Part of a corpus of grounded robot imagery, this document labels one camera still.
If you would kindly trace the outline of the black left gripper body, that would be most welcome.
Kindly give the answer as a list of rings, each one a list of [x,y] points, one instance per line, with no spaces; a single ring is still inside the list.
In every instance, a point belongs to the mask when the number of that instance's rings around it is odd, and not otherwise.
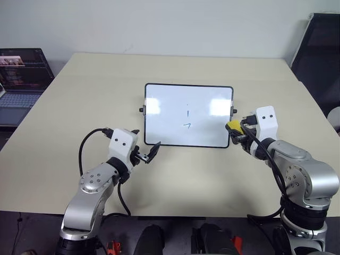
[[[141,154],[139,149],[140,149],[139,146],[135,146],[130,153],[130,162],[132,166],[139,165],[140,162],[147,163],[148,161],[148,156],[145,154]]]

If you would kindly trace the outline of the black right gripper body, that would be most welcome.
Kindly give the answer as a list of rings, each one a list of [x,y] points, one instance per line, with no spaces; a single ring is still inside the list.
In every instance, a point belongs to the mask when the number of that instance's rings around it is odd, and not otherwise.
[[[247,144],[251,145],[252,142],[254,141],[254,137],[256,137],[257,131],[256,131],[256,125],[257,123],[257,118],[255,115],[249,115],[244,117],[243,119],[247,119],[247,122],[249,124],[248,127],[241,127],[241,130],[244,132],[245,135],[249,137]]]

